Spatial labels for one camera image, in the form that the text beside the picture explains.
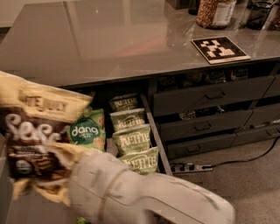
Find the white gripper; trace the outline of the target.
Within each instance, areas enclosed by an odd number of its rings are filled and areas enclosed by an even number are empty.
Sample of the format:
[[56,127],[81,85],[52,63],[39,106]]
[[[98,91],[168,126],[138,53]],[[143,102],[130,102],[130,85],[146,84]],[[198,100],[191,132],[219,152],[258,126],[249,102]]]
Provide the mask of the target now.
[[123,207],[109,205],[109,193],[119,181],[126,186],[137,174],[109,153],[84,154],[69,180],[71,208],[92,224],[121,224]]

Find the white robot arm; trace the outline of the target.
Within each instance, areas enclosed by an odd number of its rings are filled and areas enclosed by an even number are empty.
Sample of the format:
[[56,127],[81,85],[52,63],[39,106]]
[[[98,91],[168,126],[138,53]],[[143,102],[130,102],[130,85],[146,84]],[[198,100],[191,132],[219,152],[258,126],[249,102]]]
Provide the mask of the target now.
[[233,206],[191,182],[133,172],[109,153],[85,154],[69,179],[71,208],[92,224],[235,224]]

